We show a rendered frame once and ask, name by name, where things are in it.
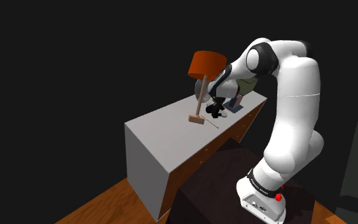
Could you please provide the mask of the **grey round disc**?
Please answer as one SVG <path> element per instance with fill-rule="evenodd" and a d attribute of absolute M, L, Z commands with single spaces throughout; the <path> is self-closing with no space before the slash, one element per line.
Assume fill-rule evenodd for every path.
<path fill-rule="evenodd" d="M 197 100 L 199 100 L 200 98 L 200 94 L 202 93 L 202 103 L 206 103 L 207 101 L 210 100 L 211 96 L 208 93 L 208 85 L 209 85 L 209 81 L 205 82 L 205 88 L 202 91 L 202 85 L 203 85 L 203 81 L 202 80 L 197 80 L 195 83 L 195 97 Z"/>

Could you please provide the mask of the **orange shade wooden table lamp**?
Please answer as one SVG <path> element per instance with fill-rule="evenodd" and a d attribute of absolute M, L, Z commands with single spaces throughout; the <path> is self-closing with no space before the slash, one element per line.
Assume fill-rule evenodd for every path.
<path fill-rule="evenodd" d="M 213 80 L 226 66 L 227 58 L 217 52 L 200 50 L 194 53 L 188 76 L 201 80 L 201 89 L 198 95 L 198 104 L 194 115 L 189 115 L 188 120 L 197 124 L 204 124 L 205 119 L 200 116 L 200 108 L 206 93 L 207 81 Z"/>

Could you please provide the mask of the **olive shade blue table lamp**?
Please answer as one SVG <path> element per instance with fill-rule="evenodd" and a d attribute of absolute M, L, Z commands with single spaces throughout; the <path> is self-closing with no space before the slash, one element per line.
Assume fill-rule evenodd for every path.
<path fill-rule="evenodd" d="M 245 95 L 253 91 L 257 82 L 258 82 L 257 78 L 237 80 L 237 84 L 239 88 L 239 92 L 237 93 L 237 96 L 233 99 L 230 99 L 228 102 L 224 103 L 223 106 L 229 111 L 231 111 L 232 113 L 236 113 L 239 110 L 241 110 L 243 108 L 243 106 L 240 104 L 242 102 L 242 99 L 244 98 Z"/>

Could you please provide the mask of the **thin brown pencil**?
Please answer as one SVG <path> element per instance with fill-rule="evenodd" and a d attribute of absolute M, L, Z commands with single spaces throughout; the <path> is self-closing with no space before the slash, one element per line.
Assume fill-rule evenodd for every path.
<path fill-rule="evenodd" d="M 201 115 L 201 117 L 204 118 L 205 120 L 207 120 L 211 125 L 213 125 L 217 129 L 219 128 L 218 124 L 216 123 L 215 119 L 211 116 L 211 114 L 208 114 L 208 113 L 203 114 L 203 115 Z"/>

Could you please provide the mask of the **grey and brown drawer chest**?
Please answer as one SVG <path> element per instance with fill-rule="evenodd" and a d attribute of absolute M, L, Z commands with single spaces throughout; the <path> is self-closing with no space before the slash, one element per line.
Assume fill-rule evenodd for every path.
<path fill-rule="evenodd" d="M 266 97 L 252 91 L 243 108 L 216 118 L 218 129 L 205 121 L 189 122 L 195 96 L 169 104 L 125 123 L 127 180 L 155 221 L 172 207 L 178 188 L 227 140 L 240 142 Z"/>

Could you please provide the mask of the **dark robot stand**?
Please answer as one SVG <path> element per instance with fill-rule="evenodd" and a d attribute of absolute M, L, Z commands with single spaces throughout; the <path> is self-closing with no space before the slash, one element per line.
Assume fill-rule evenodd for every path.
<path fill-rule="evenodd" d="M 290 181 L 264 199 L 247 178 L 260 158 L 230 139 L 176 193 L 166 224 L 312 224 L 315 198 Z"/>

